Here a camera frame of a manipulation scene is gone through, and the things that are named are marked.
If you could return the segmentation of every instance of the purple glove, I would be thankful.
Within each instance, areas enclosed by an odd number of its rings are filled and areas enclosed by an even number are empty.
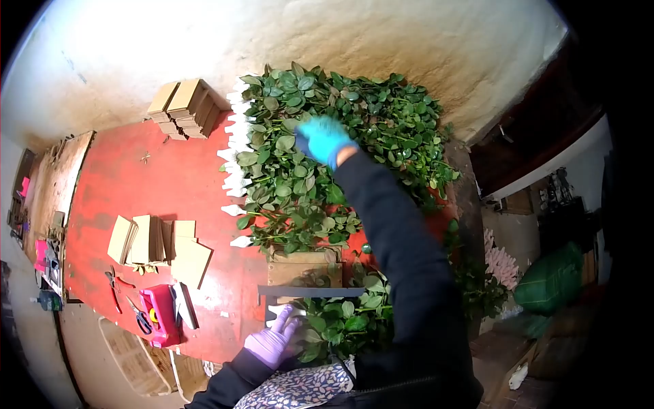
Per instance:
[[[256,334],[250,334],[245,338],[245,349],[262,361],[270,369],[277,369],[286,356],[284,350],[290,342],[295,330],[300,325],[300,320],[293,318],[286,324],[288,316],[293,311],[291,305],[284,307],[277,316],[272,328],[264,329]]]

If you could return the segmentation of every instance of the scissors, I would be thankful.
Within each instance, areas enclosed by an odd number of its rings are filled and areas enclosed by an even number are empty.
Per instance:
[[[136,322],[139,324],[139,328],[141,329],[141,332],[146,335],[152,334],[152,325],[148,322],[148,317],[145,315],[145,312],[140,311],[134,303],[129,299],[128,296],[125,296],[127,298],[127,301],[129,302],[129,306],[134,310],[134,313],[136,314]]]

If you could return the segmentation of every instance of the flower stem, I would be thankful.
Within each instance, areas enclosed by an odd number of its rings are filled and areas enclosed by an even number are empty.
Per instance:
[[[393,308],[393,306],[383,306],[382,309],[385,308]],[[377,308],[357,308],[355,311],[363,312],[363,311],[375,311]]]

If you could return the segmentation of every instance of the red table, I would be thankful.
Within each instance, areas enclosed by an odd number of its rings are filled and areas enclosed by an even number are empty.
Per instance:
[[[98,132],[82,165],[73,196],[66,237],[65,286],[70,292],[121,327],[143,336],[129,304],[137,290],[173,283],[170,268],[140,276],[119,266],[107,255],[116,216],[158,215],[163,220],[195,220],[198,242],[213,249],[200,290],[190,290],[199,328],[182,329],[180,352],[217,363],[228,361],[241,349],[245,337],[263,329],[264,307],[257,306],[259,284],[266,284],[266,258],[258,247],[240,249],[229,242],[249,230],[236,229],[236,218],[220,206],[242,204],[222,190],[226,149],[226,118],[221,113],[210,138],[169,140],[151,120]],[[140,161],[150,153],[147,164]],[[362,232],[350,239],[353,249],[366,241]],[[351,251],[344,251],[352,260]],[[123,314],[113,304],[104,271],[113,264],[116,274],[136,289],[120,287]]]

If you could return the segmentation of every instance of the black strip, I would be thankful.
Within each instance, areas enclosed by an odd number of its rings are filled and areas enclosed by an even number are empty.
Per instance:
[[[89,404],[84,400],[84,395],[82,395],[82,391],[80,390],[79,385],[77,385],[77,380],[75,379],[75,375],[73,374],[71,363],[70,361],[68,361],[68,352],[66,352],[66,346],[63,343],[63,333],[61,332],[61,321],[59,318],[59,311],[53,311],[52,318],[54,318],[54,326],[57,328],[57,340],[59,341],[59,350],[61,351],[61,358],[63,359],[63,363],[66,366],[66,370],[68,371],[68,377],[71,379],[71,383],[73,384],[73,388],[75,389],[77,398],[82,403],[82,407],[84,409],[89,408]]]

